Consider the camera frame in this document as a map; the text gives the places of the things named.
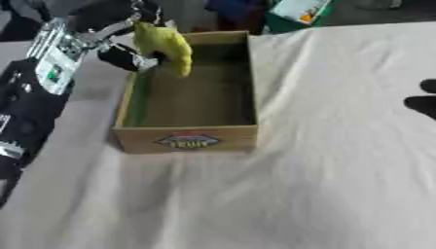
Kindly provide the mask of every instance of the box label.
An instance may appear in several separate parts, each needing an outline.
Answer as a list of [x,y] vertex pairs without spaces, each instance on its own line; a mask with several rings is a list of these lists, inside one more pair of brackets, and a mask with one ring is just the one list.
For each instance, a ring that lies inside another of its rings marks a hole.
[[180,150],[197,150],[218,144],[220,140],[207,135],[169,135],[157,143]]

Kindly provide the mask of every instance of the yellow plush toy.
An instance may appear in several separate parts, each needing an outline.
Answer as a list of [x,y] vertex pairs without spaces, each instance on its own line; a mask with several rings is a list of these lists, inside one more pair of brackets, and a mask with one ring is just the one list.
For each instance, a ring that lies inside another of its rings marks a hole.
[[185,38],[176,29],[140,22],[135,25],[133,42],[142,55],[152,52],[165,54],[176,73],[181,77],[190,74],[193,52]]

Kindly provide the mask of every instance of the wooden box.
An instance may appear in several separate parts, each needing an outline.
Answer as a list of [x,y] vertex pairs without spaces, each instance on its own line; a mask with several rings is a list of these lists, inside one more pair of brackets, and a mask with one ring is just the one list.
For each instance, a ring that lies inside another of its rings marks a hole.
[[131,77],[113,127],[128,153],[249,151],[258,121],[248,33],[185,35],[193,70],[168,65]]

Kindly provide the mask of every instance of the white tablecloth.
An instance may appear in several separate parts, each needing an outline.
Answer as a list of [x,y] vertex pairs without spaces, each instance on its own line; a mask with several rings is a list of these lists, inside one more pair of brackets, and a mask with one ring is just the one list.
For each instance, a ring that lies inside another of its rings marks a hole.
[[[0,211],[1,249],[434,249],[436,23],[252,38],[250,153],[129,156],[108,139],[125,73],[89,56]],[[25,44],[0,45],[0,67]]]

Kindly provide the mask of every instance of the robotic arm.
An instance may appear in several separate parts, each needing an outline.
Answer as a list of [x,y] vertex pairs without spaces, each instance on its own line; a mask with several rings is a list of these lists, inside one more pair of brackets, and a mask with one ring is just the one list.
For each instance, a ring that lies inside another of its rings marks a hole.
[[[159,64],[156,58],[110,39],[133,31],[138,22],[162,24],[161,9],[148,0],[133,0],[121,5],[122,11],[106,11],[105,18],[96,15],[108,4],[114,3],[95,4],[70,18],[48,20],[26,58],[11,62],[0,76],[0,209],[54,130],[74,87],[74,74],[88,51],[98,50],[102,60],[129,71]],[[47,19],[47,12],[40,11]]]

